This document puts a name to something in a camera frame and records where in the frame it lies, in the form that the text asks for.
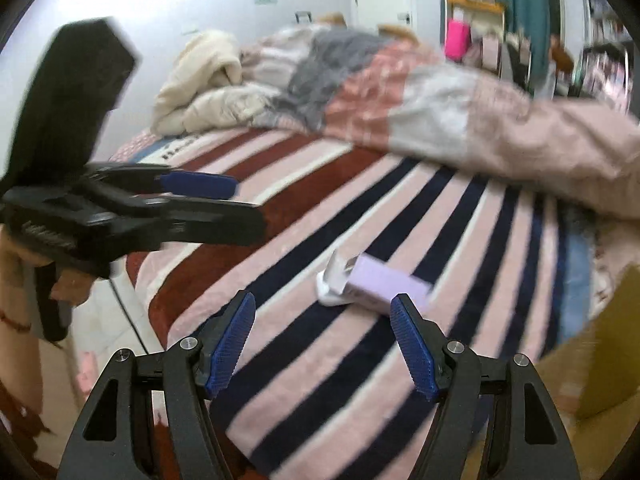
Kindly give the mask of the person's left hand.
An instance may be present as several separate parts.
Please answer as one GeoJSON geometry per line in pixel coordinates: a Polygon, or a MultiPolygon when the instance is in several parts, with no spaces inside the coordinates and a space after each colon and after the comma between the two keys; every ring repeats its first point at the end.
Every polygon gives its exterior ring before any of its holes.
{"type": "Polygon", "coordinates": [[[32,270],[52,261],[1,231],[1,385],[21,404],[39,412],[43,404],[39,339],[32,333],[37,294],[32,270]]]}

